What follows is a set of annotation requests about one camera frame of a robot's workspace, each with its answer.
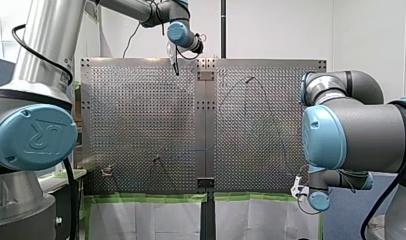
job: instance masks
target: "pegboard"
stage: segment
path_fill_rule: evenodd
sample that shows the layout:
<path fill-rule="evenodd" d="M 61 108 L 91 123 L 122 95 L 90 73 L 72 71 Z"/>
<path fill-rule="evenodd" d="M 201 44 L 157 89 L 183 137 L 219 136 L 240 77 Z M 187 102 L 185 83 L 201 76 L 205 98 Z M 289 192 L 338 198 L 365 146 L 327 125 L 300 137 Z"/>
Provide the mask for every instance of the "pegboard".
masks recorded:
<path fill-rule="evenodd" d="M 83 59 L 87 194 L 196 191 L 195 64 L 180 66 L 177 77 L 167 59 Z"/>
<path fill-rule="evenodd" d="M 319 60 L 218 60 L 215 191 L 288 193 L 306 162 L 300 79 Z"/>
<path fill-rule="evenodd" d="M 82 60 L 86 193 L 197 192 L 200 177 L 215 191 L 288 192 L 305 163 L 300 79 L 325 62 L 179 65 L 177 77 L 167 59 Z"/>

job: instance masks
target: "black cable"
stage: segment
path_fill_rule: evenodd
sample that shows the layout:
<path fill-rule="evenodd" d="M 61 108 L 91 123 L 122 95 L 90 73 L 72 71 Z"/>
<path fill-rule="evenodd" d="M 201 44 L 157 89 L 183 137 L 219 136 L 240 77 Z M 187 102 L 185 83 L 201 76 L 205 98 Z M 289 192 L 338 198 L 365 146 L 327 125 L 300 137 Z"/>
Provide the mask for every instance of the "black cable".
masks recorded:
<path fill-rule="evenodd" d="M 162 0 L 159 3 L 156 3 L 154 0 L 148 0 L 148 2 L 149 2 L 151 11 L 150 11 L 150 17 L 145 22 L 149 21 L 151 19 L 151 17 L 153 16 L 153 7 L 152 7 L 152 5 L 155 5 L 156 17 L 157 17 L 157 20 L 159 20 L 160 25 L 162 26 L 162 36 L 165 36 L 165 24 L 163 23 L 161 11 L 160 11 L 160 8 L 159 8 L 159 3 L 161 3 Z"/>
<path fill-rule="evenodd" d="M 68 86 L 71 85 L 71 83 L 73 81 L 73 75 L 72 75 L 72 73 L 70 72 L 69 69 L 63 67 L 62 65 L 60 65 L 60 64 L 58 64 L 58 63 L 56 63 L 56 62 L 54 62 L 54 61 L 52 61 L 52 60 L 50 60 L 48 58 L 46 58 L 45 56 L 43 56 L 39 52 L 37 52 L 34 49 L 30 48 L 28 45 L 26 45 L 26 43 L 22 39 L 19 38 L 19 36 L 17 35 L 16 32 L 21 30 L 21 29 L 24 29 L 25 27 L 26 27 L 26 24 L 22 24 L 22 25 L 19 25 L 17 27 L 14 27 L 12 29 L 12 35 L 13 35 L 13 38 L 16 40 L 16 42 L 19 43 L 19 45 L 21 45 L 23 48 L 25 48 L 25 50 L 27 50 L 28 52 L 33 54 L 35 57 L 37 57 L 37 58 L 39 58 L 39 59 L 41 59 L 43 61 L 46 61 L 47 63 L 49 63 L 49 64 L 53 65 L 54 67 L 60 69 L 61 71 L 65 72 L 69 77 Z"/>
<path fill-rule="evenodd" d="M 391 104 L 399 105 L 399 106 L 403 107 L 406 110 L 406 102 L 395 101 L 395 102 L 391 102 Z M 399 184 L 399 182 L 406 176 L 406 159 L 403 160 L 403 161 L 404 161 L 404 163 L 399 168 L 399 171 L 398 171 L 398 174 L 397 174 L 396 178 L 387 187 L 387 189 L 383 192 L 383 194 L 381 194 L 381 196 L 378 198 L 377 202 L 375 202 L 374 206 L 371 208 L 371 211 L 365 217 L 365 220 L 363 221 L 361 229 L 360 229 L 360 235 L 361 235 L 363 240 L 366 240 L 365 231 L 366 231 L 366 228 L 367 228 L 368 223 L 371 220 L 371 218 L 377 212 L 378 208 L 380 208 L 380 206 L 384 202 L 384 200 L 390 195 L 390 193 L 393 191 L 393 189 L 395 189 L 396 186 Z"/>
<path fill-rule="evenodd" d="M 129 39 L 128 39 L 128 44 L 126 45 L 126 48 L 125 48 L 125 50 L 124 50 L 124 54 L 122 55 L 122 58 L 125 58 L 126 51 L 128 51 L 129 44 L 131 44 L 131 39 L 135 36 L 135 34 L 137 34 L 138 29 L 140 28 L 140 26 L 141 26 L 141 24 L 138 23 L 137 27 L 135 28 L 134 33 L 132 33 L 132 35 L 129 37 Z"/>
<path fill-rule="evenodd" d="M 168 178 L 170 184 L 171 184 L 172 187 L 174 188 L 174 191 L 176 192 L 176 191 L 177 191 L 177 188 L 176 188 L 176 186 L 175 186 L 175 183 L 174 183 L 174 181 L 172 180 L 171 176 L 169 175 L 168 171 L 166 170 L 165 164 L 162 162 L 162 158 L 161 158 L 161 157 L 157 158 L 157 161 L 159 161 L 160 166 L 162 167 L 163 173 L 166 175 L 166 177 Z"/>
<path fill-rule="evenodd" d="M 346 173 L 341 171 L 341 170 L 336 170 L 336 172 L 341 176 L 341 178 L 344 179 L 344 181 L 347 182 L 347 184 L 349 184 L 350 187 L 350 191 L 353 194 L 356 194 L 356 188 L 353 186 L 352 182 L 350 182 L 349 178 L 346 176 Z"/>
<path fill-rule="evenodd" d="M 21 45 L 23 48 L 25 48 L 25 50 L 27 50 L 28 52 L 30 52 L 31 54 L 33 54 L 35 57 L 46 61 L 47 63 L 53 65 L 56 68 L 59 68 L 61 71 L 65 72 L 68 77 L 68 85 L 70 85 L 73 81 L 73 75 L 72 73 L 65 67 L 63 67 L 62 65 L 51 61 L 50 59 L 46 58 L 45 56 L 43 56 L 42 54 L 38 53 L 37 51 L 35 51 L 34 49 L 30 48 L 28 45 L 26 45 L 26 43 L 19 38 L 19 36 L 16 34 L 17 31 L 24 29 L 26 27 L 26 24 L 22 24 L 19 25 L 17 27 L 14 27 L 12 29 L 12 35 L 13 38 L 16 40 L 17 43 L 19 43 L 19 45 Z M 70 189 L 70 194 L 71 194 L 71 229 L 70 229 L 70 240 L 75 240 L 76 239 L 76 230 L 77 230 L 77 225 L 78 225 L 78 214 L 77 214 L 77 201 L 78 201 L 78 193 L 76 191 L 75 188 L 75 178 L 73 175 L 73 171 L 72 171 L 72 167 L 70 165 L 69 159 L 64 159 L 63 160 L 63 164 L 65 166 L 66 169 L 66 174 L 68 177 L 68 183 L 69 183 L 69 189 Z"/>
<path fill-rule="evenodd" d="M 302 206 L 300 206 L 299 198 L 300 198 L 300 196 L 305 196 L 306 195 L 306 194 L 302 194 L 302 191 L 303 191 L 303 189 L 305 189 L 305 187 L 307 187 L 307 186 L 304 186 L 302 189 L 300 189 L 299 194 L 297 194 L 297 206 L 300 208 L 300 211 L 302 211 L 303 213 L 305 213 L 307 215 L 311 215 L 311 216 L 318 215 L 318 214 L 322 213 L 321 211 L 310 213 L 310 212 L 307 212 L 306 210 L 304 210 L 302 208 Z"/>
<path fill-rule="evenodd" d="M 72 167 L 70 165 L 69 159 L 66 158 L 63 160 L 63 165 L 65 166 L 66 169 L 66 175 L 68 176 L 68 183 L 69 183 L 69 190 L 71 194 L 71 229 L 70 229 L 70 240 L 75 240 L 76 239 L 76 230 L 78 226 L 78 217 L 77 217 L 77 212 L 76 212 L 76 204 L 78 201 L 78 193 L 76 191 L 75 187 L 75 177 L 73 176 L 73 171 Z"/>
<path fill-rule="evenodd" d="M 175 63 L 173 64 L 175 75 L 179 76 L 179 65 L 178 65 L 178 51 L 175 51 Z"/>
<path fill-rule="evenodd" d="M 179 51 L 177 45 L 175 45 L 175 49 L 176 49 L 176 52 L 177 52 L 182 58 L 184 58 L 185 60 L 189 60 L 189 61 L 196 60 L 196 59 L 200 56 L 200 53 L 198 53 L 195 57 L 189 58 L 189 57 L 184 56 L 184 55 Z"/>

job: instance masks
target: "metal bracket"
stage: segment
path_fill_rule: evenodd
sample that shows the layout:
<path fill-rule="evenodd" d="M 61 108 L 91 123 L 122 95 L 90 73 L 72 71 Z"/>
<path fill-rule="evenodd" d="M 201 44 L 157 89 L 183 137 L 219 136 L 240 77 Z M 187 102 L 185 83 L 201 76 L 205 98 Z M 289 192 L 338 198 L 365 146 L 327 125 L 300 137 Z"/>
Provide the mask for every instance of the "metal bracket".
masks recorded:
<path fill-rule="evenodd" d="M 213 71 L 198 71 L 197 72 L 198 81 L 215 81 L 215 72 Z"/>
<path fill-rule="evenodd" d="M 215 179 L 214 178 L 197 178 L 198 188 L 214 188 Z"/>
<path fill-rule="evenodd" d="M 197 80 L 215 81 L 216 60 L 212 58 L 197 59 Z"/>

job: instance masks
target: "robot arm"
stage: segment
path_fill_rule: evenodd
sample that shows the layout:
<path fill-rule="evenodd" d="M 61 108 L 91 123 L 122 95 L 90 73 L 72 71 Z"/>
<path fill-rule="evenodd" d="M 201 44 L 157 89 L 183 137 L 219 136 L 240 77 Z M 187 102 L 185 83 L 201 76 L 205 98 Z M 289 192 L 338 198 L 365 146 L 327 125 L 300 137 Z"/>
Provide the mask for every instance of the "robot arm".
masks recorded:
<path fill-rule="evenodd" d="M 23 42 L 71 70 L 85 3 L 32 1 Z M 186 0 L 158 5 L 142 0 L 100 3 L 138 19 L 145 27 L 171 22 L 168 37 L 174 44 L 197 53 L 203 50 L 202 42 L 189 28 Z M 12 81 L 0 87 L 0 166 L 42 170 L 70 154 L 77 137 L 74 120 L 67 112 L 72 106 L 66 96 L 70 81 L 65 71 L 21 48 Z"/>
<path fill-rule="evenodd" d="M 100 0 L 102 6 L 140 21 L 143 27 L 155 27 L 171 23 L 168 28 L 169 40 L 194 53 L 203 52 L 203 43 L 190 30 L 188 0 L 168 0 L 154 3 L 143 0 Z"/>
<path fill-rule="evenodd" d="M 406 97 L 383 104 L 371 76 L 349 71 L 306 74 L 301 100 L 308 106 L 302 137 L 311 165 L 311 206 L 328 209 L 329 186 L 370 189 L 372 176 L 360 171 L 399 173 L 399 190 L 386 214 L 386 239 L 406 239 Z M 338 177 L 347 184 L 337 185 Z"/>

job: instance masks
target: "wire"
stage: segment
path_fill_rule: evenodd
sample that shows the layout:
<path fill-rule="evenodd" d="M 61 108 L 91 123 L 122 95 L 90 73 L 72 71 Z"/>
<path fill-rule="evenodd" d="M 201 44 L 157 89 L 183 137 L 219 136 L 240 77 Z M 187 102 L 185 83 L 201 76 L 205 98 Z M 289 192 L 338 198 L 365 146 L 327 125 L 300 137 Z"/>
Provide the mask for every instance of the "wire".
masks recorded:
<path fill-rule="evenodd" d="M 229 97 L 229 94 L 237 87 L 237 85 L 239 84 L 239 83 L 241 83 L 241 82 L 243 82 L 243 80 L 245 80 L 244 81 L 244 83 L 245 84 L 249 84 L 251 81 L 253 81 L 253 80 L 255 80 L 258 84 L 259 84 L 259 87 L 260 87 L 260 89 L 262 90 L 262 92 L 263 92 L 263 97 L 264 97 L 264 100 L 265 100 L 265 102 L 266 102 L 266 104 L 267 104 L 267 106 L 268 106 L 268 113 L 269 113 L 269 116 L 272 118 L 272 126 L 274 126 L 274 128 L 275 128 L 275 131 L 276 131 L 276 134 L 279 136 L 279 138 L 280 138 L 280 140 L 281 140 L 281 150 L 282 150 L 282 153 L 283 153 L 283 161 L 284 161 L 284 165 L 285 165 L 285 168 L 289 168 L 289 166 L 287 165 L 287 150 L 286 150 L 286 146 L 285 146 L 285 143 L 284 143 L 284 139 L 283 139 L 283 137 L 282 137 L 282 134 L 281 134 L 281 131 L 280 131 L 280 128 L 277 126 L 277 124 L 276 124 L 276 120 L 275 120 L 275 115 L 274 115 L 274 112 L 272 111 L 272 109 L 271 109 L 271 103 L 269 102 L 269 100 L 268 100 L 268 94 L 266 93 L 266 91 L 265 91 L 265 88 L 263 87 L 263 84 L 259 81 L 259 79 L 257 79 L 256 77 L 254 77 L 254 76 L 251 76 L 251 77 L 247 77 L 247 78 L 245 78 L 245 79 L 240 79 L 240 80 L 238 80 L 229 90 L 228 90 L 228 92 L 225 94 L 225 97 L 221 100 L 221 103 L 219 104 L 219 107 L 218 107 L 218 111 L 219 111 L 219 115 L 223 115 L 223 113 L 222 113 L 222 106 L 223 106 L 223 104 L 225 103 L 225 100 Z"/>
<path fill-rule="evenodd" d="M 148 20 L 150 20 L 150 18 L 153 16 L 153 7 L 152 7 L 152 5 L 155 5 L 156 6 L 155 7 L 156 8 L 156 17 L 157 17 L 157 20 L 159 20 L 160 25 L 162 26 L 162 36 L 165 36 L 165 24 L 163 23 L 161 11 L 160 11 L 160 8 L 159 8 L 159 3 L 162 3 L 162 0 L 160 0 L 159 3 L 156 3 L 154 0 L 148 0 L 148 2 L 149 2 L 149 5 L 150 5 L 150 9 L 151 9 L 150 17 L 149 17 Z"/>
<path fill-rule="evenodd" d="M 135 28 L 134 33 L 132 33 L 132 35 L 129 37 L 129 39 L 128 39 L 128 44 L 126 45 L 126 48 L 125 48 L 125 50 L 124 50 L 124 54 L 122 55 L 122 58 L 125 58 L 126 51 L 128 51 L 129 44 L 131 44 L 131 39 L 135 36 L 135 34 L 137 34 L 138 29 L 140 28 L 140 26 L 141 26 L 141 24 L 138 23 L 137 27 Z"/>
<path fill-rule="evenodd" d="M 54 67 L 60 69 L 62 72 L 66 73 L 69 77 L 69 79 L 68 79 L 68 86 L 69 86 L 73 81 L 73 75 L 67 68 L 63 67 L 62 65 L 60 65 L 56 62 L 51 61 L 50 59 L 46 58 L 42 54 L 38 53 L 34 49 L 30 48 L 22 39 L 19 38 L 19 36 L 17 35 L 16 32 L 21 29 L 24 29 L 25 27 L 26 27 L 26 24 L 22 24 L 17 27 L 14 27 L 12 29 L 13 38 L 16 40 L 17 43 L 19 43 L 19 45 L 21 45 L 25 50 L 27 50 L 28 52 L 33 54 L 35 57 L 37 57 L 43 61 L 46 61 L 47 63 L 53 65 Z M 69 183 L 69 190 L 70 190 L 70 194 L 71 194 L 71 227 L 70 227 L 70 238 L 69 239 L 75 240 L 76 239 L 76 230 L 77 230 L 77 226 L 78 226 L 78 215 L 77 215 L 77 207 L 76 207 L 77 201 L 78 201 L 78 193 L 75 188 L 75 178 L 73 175 L 73 171 L 72 171 L 72 167 L 70 165 L 69 159 L 67 159 L 67 158 L 64 159 L 63 164 L 66 169 L 66 174 L 67 174 L 68 183 Z"/>
<path fill-rule="evenodd" d="M 66 174 L 68 176 L 69 190 L 71 195 L 71 226 L 70 226 L 70 240 L 76 239 L 76 230 L 78 226 L 78 216 L 77 216 L 77 202 L 78 202 L 78 192 L 75 188 L 75 178 L 73 175 L 72 167 L 70 165 L 69 159 L 63 160 L 63 165 L 66 169 Z"/>
<path fill-rule="evenodd" d="M 19 38 L 19 36 L 17 35 L 16 32 L 21 30 L 21 29 L 24 29 L 25 27 L 26 27 L 26 24 L 22 24 L 22 25 L 19 25 L 17 27 L 14 27 L 12 29 L 12 35 L 13 35 L 13 38 L 16 40 L 16 42 L 19 43 L 19 45 L 21 45 L 26 51 L 33 54 L 35 57 L 37 57 L 37 58 L 39 58 L 39 59 L 41 59 L 41 60 L 43 60 L 43 61 L 45 61 L 45 62 L 47 62 L 47 63 L 49 63 L 51 65 L 53 65 L 54 67 L 58 68 L 62 72 L 66 73 L 68 75 L 68 77 L 69 77 L 68 86 L 71 85 L 71 83 L 73 81 L 73 75 L 72 75 L 72 73 L 70 72 L 69 69 L 63 67 L 62 65 L 60 65 L 60 64 L 58 64 L 58 63 L 56 63 L 56 62 L 54 62 L 54 61 L 52 61 L 52 60 L 50 60 L 48 58 L 46 58 L 44 55 L 40 54 L 39 52 L 37 52 L 34 49 L 32 49 L 31 47 L 29 47 L 22 39 Z"/>
<path fill-rule="evenodd" d="M 297 206 L 299 206 L 300 211 L 302 211 L 303 213 L 305 213 L 305 214 L 307 214 L 307 215 L 312 215 L 312 216 L 313 216 L 313 215 L 318 215 L 318 214 L 322 213 L 321 211 L 314 212 L 314 213 L 307 212 L 307 211 L 304 210 L 304 209 L 302 208 L 302 206 L 300 205 L 299 198 L 300 198 L 300 196 L 304 196 L 304 195 L 305 195 L 305 194 L 302 194 L 302 191 L 303 191 L 303 189 L 304 189 L 305 187 L 307 187 L 307 185 L 305 185 L 302 189 L 300 189 L 299 194 L 297 194 Z"/>
<path fill-rule="evenodd" d="M 177 52 L 182 58 L 184 58 L 185 60 L 189 60 L 189 61 L 196 60 L 196 59 L 200 56 L 200 53 L 198 53 L 195 57 L 189 58 L 189 57 L 184 56 L 184 55 L 179 51 L 177 45 L 175 45 L 175 48 L 176 48 L 176 52 Z"/>
<path fill-rule="evenodd" d="M 356 194 L 356 189 L 353 186 L 353 184 L 350 182 L 349 178 L 346 176 L 345 172 L 342 172 L 341 170 L 336 170 L 336 172 L 344 179 L 344 181 L 347 182 L 350 186 L 350 191 L 352 191 L 353 194 Z"/>
<path fill-rule="evenodd" d="M 406 110 L 406 102 L 394 101 L 394 102 L 391 102 L 391 104 L 399 105 Z M 360 235 L 363 240 L 366 240 L 365 231 L 366 231 L 366 228 L 367 228 L 368 223 L 371 220 L 371 218 L 377 212 L 378 208 L 380 208 L 380 206 L 384 202 L 384 200 L 390 195 L 390 193 L 393 191 L 393 189 L 396 188 L 396 186 L 403 179 L 403 177 L 406 176 L 406 160 L 404 161 L 404 163 L 402 164 L 402 166 L 400 167 L 398 172 L 399 173 L 397 174 L 396 178 L 387 187 L 387 189 L 383 192 L 383 194 L 381 194 L 381 196 L 378 198 L 377 202 L 375 202 L 374 206 L 371 208 L 371 211 L 365 217 L 365 220 L 363 221 L 361 229 L 360 229 Z"/>
<path fill-rule="evenodd" d="M 171 176 L 169 175 L 168 171 L 166 170 L 165 164 L 163 163 L 162 158 L 161 158 L 161 157 L 157 158 L 157 161 L 160 163 L 160 166 L 162 167 L 163 173 L 166 175 L 166 177 L 168 178 L 170 184 L 171 184 L 172 187 L 174 188 L 174 191 L 176 192 L 176 191 L 177 191 L 177 188 L 176 188 L 176 186 L 175 186 L 175 183 L 174 183 L 174 181 L 172 180 Z"/>

